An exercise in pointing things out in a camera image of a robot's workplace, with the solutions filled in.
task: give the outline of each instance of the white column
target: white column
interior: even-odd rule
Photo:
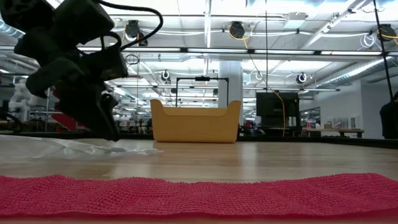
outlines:
[[[218,78],[229,78],[229,96],[228,103],[234,100],[242,102],[240,125],[243,125],[243,70],[241,61],[220,61],[218,68]],[[218,81],[218,107],[225,108],[226,105],[227,82]]]

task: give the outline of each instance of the pink textured fabric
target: pink textured fabric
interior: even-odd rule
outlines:
[[[398,213],[398,182],[341,174],[253,184],[0,176],[0,217],[347,217]]]

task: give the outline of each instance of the wooden tabletop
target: wooden tabletop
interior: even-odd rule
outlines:
[[[154,177],[170,181],[257,182],[301,179],[353,172],[375,172],[398,180],[398,150],[319,143],[237,142],[236,144],[158,143],[82,139],[99,146],[164,151],[158,155],[125,155],[109,159],[63,159],[37,145],[2,145],[0,175],[39,177],[61,174],[81,179]],[[0,223],[146,223],[145,220],[10,219]],[[161,220],[148,223],[264,223],[263,220]],[[319,223],[268,220],[266,223]],[[344,220],[322,223],[352,223]]]

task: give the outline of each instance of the yellow basket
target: yellow basket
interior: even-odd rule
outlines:
[[[236,141],[240,101],[232,101],[228,108],[175,108],[163,107],[159,100],[151,100],[150,108],[156,141]]]

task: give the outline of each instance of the clear plastic bag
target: clear plastic bag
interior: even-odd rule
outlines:
[[[128,147],[104,147],[74,140],[32,138],[23,136],[0,135],[0,148],[5,157],[57,157],[64,159],[105,159],[107,157],[131,154],[154,155],[157,149],[139,149]]]

